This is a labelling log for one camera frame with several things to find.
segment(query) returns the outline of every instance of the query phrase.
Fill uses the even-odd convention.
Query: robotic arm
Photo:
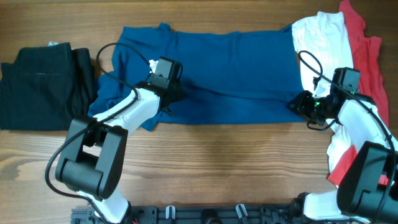
[[[143,122],[154,117],[170,103],[181,100],[182,89],[177,78],[181,64],[160,58],[151,73],[151,81],[136,86],[138,99],[126,110],[105,123],[104,120],[128,106],[136,96],[135,92],[104,113],[94,118],[74,119],[68,131],[67,140],[89,125],[96,128],[81,135],[61,153],[55,177],[70,190],[89,197],[104,215],[104,221],[122,223],[129,220],[130,205],[121,195],[117,184],[120,180],[127,137]],[[83,151],[83,146],[102,147],[99,156]]]
[[[308,194],[303,214],[314,220],[344,220],[358,216],[396,223],[397,185],[393,181],[398,180],[395,176],[398,154],[391,151],[397,148],[398,143],[380,120],[373,100],[358,94],[359,76],[359,71],[338,68],[327,97],[314,98],[309,91],[304,91],[288,105],[293,112],[308,121],[309,128],[309,124],[323,126],[326,119],[335,119],[327,128],[334,122],[343,125],[355,148],[360,149],[339,189],[324,194]],[[382,175],[390,180],[389,186],[378,184]]]

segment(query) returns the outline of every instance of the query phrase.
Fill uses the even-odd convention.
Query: blue t-shirt
[[[282,30],[192,34],[158,28],[125,27],[119,42],[139,50],[146,59],[167,57],[183,65],[185,98],[172,103],[172,115],[161,112],[142,124],[152,130],[157,122],[180,124],[249,124],[303,121],[286,108],[303,87],[291,26]],[[149,67],[132,50],[117,45],[114,76],[135,84]],[[102,75],[98,98],[89,115],[104,112],[130,94],[131,89]]]

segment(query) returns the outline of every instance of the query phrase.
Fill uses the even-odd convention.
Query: wire
[[[346,220],[327,220],[327,219],[324,219],[324,220],[312,220],[312,221],[305,222],[305,223],[301,223],[301,224],[312,224],[312,223],[343,223],[343,222],[348,222],[348,223],[356,222],[356,223],[359,223],[359,224],[364,224],[363,222],[357,220],[356,218],[349,218],[349,219],[346,219]]]
[[[138,224],[138,220],[137,220],[137,218],[135,218],[135,219],[134,219],[134,221],[133,221],[133,220],[131,220],[131,223],[132,223],[132,224]]]
[[[111,75],[109,72],[105,71],[105,70],[101,67],[101,65],[100,65],[100,54],[101,54],[101,52],[102,52],[105,48],[107,48],[107,47],[109,47],[109,46],[112,46],[112,45],[122,45],[122,46],[128,47],[128,48],[130,48],[131,50],[133,50],[135,53],[137,53],[137,54],[145,61],[146,64],[149,65],[149,62],[144,58],[144,56],[143,56],[137,49],[135,49],[134,47],[131,47],[130,45],[123,44],[123,43],[111,43],[111,44],[107,44],[107,45],[105,45],[104,47],[102,47],[102,48],[98,51],[98,53],[97,53],[96,64],[97,64],[99,70],[101,70],[105,75],[107,75],[107,76],[109,76],[109,77],[115,79],[115,80],[118,81],[119,83],[122,83],[122,84],[124,84],[124,85],[130,87],[131,90],[135,93],[134,98],[132,99],[132,101],[131,101],[129,104],[127,104],[126,106],[124,106],[123,108],[121,108],[120,110],[118,110],[117,112],[111,114],[110,116],[108,116],[107,118],[105,118],[105,119],[103,119],[103,120],[101,120],[101,121],[98,121],[97,123],[90,124],[90,125],[87,126],[85,129],[82,129],[82,130],[79,131],[78,133],[74,134],[70,139],[66,140],[66,141],[55,151],[55,153],[54,153],[54,154],[52,155],[52,157],[50,158],[49,162],[47,163],[47,166],[46,166],[46,168],[45,168],[45,173],[44,173],[45,183],[48,185],[48,187],[50,187],[51,190],[53,190],[55,193],[57,193],[57,194],[59,194],[59,195],[63,195],[63,196],[66,196],[66,197],[71,197],[71,198],[79,198],[79,199],[86,200],[86,201],[94,208],[94,210],[99,214],[99,216],[103,219],[102,221],[105,222],[105,223],[111,223],[111,222],[109,222],[109,221],[106,219],[106,217],[104,216],[104,214],[103,214],[103,213],[101,212],[101,210],[95,205],[95,203],[93,202],[93,200],[92,200],[91,198],[85,197],[85,196],[81,196],[81,195],[75,195],[75,194],[69,194],[69,193],[66,193],[66,192],[62,192],[61,190],[57,189],[54,185],[52,185],[52,183],[51,183],[51,181],[50,181],[50,169],[51,169],[51,166],[52,166],[54,160],[58,157],[58,155],[59,155],[70,143],[72,143],[75,139],[77,139],[78,137],[80,137],[82,134],[85,134],[86,132],[91,131],[92,129],[97,128],[98,126],[102,125],[103,123],[105,123],[105,122],[107,122],[107,121],[109,121],[109,120],[111,120],[111,119],[114,119],[119,113],[121,113],[121,112],[123,112],[124,110],[126,110],[127,108],[129,108],[131,105],[133,105],[133,104],[138,100],[138,92],[137,92],[136,88],[135,88],[133,85],[131,85],[131,84],[129,84],[129,83],[123,81],[123,80],[120,80],[120,79],[118,79],[117,77]]]
[[[149,75],[145,78],[145,82],[148,81],[148,78],[152,75],[152,72],[149,73]]]
[[[311,122],[312,122],[312,120],[310,120],[310,121],[307,122],[307,128],[309,128],[309,129],[311,129],[311,130],[314,130],[314,131],[326,131],[326,130],[329,129],[334,123],[336,123],[336,120],[334,119],[333,121],[331,121],[331,123],[330,123],[328,126],[326,126],[326,127],[324,127],[324,128],[314,128],[314,127],[311,127],[311,126],[310,126]]]
[[[337,85],[336,83],[333,83],[330,79],[328,79],[327,77],[325,77],[324,75],[322,75],[321,73],[319,73],[318,71],[316,71],[313,67],[311,67],[305,60],[303,60],[303,58],[301,57],[302,53],[306,53],[309,54],[313,59],[315,59],[318,64],[320,65],[319,60],[310,52],[306,51],[306,50],[302,50],[298,53],[298,58],[300,59],[300,61],[302,61],[304,63],[305,66],[307,66],[311,71],[313,71],[314,73],[316,73],[317,75],[319,75],[321,78],[323,78],[324,80],[328,81],[331,85],[333,85],[334,87],[336,87],[337,89],[339,89],[340,91],[342,91],[343,93],[345,93],[348,97],[350,97],[351,99],[355,100],[359,105],[361,105],[373,118],[374,120],[376,120],[377,124],[379,125],[379,127],[381,128],[381,130],[383,131],[383,134],[386,137],[386,140],[388,142],[388,144],[390,145],[390,154],[392,157],[392,172],[391,172],[391,178],[389,180],[389,183],[386,187],[386,190],[383,193],[383,196],[379,202],[379,205],[377,207],[377,211],[376,214],[371,222],[371,224],[376,223],[377,219],[379,218],[380,212],[386,202],[386,198],[389,195],[390,189],[392,187],[392,183],[394,181],[394,177],[396,174],[396,164],[397,164],[397,158],[395,155],[395,149],[394,149],[394,145],[391,141],[392,135],[388,133],[386,127],[384,126],[383,122],[377,117],[377,115],[375,115],[372,111],[372,109],[368,108],[364,103],[362,103],[361,100],[359,100],[356,96],[354,96],[353,94],[349,93],[348,91],[344,90],[342,87],[340,87],[339,85]]]
[[[178,76],[177,81],[180,81],[181,76],[182,76],[182,69],[183,69],[183,67],[182,67],[182,64],[181,64],[180,62],[178,62],[178,65],[181,67],[181,69],[180,69],[180,75]]]

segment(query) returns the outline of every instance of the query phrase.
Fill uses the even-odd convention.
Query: black pants
[[[0,129],[67,130],[96,97],[89,51],[69,43],[21,49],[1,70]]]

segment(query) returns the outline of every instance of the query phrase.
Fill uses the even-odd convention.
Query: wooden table
[[[186,32],[274,30],[318,11],[338,10],[335,0],[87,1],[0,0],[0,61],[13,62],[20,48],[49,41],[87,47],[94,58],[100,47],[118,40],[123,26],[168,22]],[[353,6],[368,23],[368,35],[383,38],[380,66],[396,135],[398,3],[362,0]],[[112,51],[102,57],[107,69]],[[331,134],[303,123],[139,129],[128,140],[119,186],[133,205],[286,203],[304,191],[335,188],[326,180]],[[53,193],[44,182],[47,161],[64,138],[65,132],[0,132],[0,223],[68,223],[70,210],[85,205]],[[53,182],[65,190],[53,172]]]

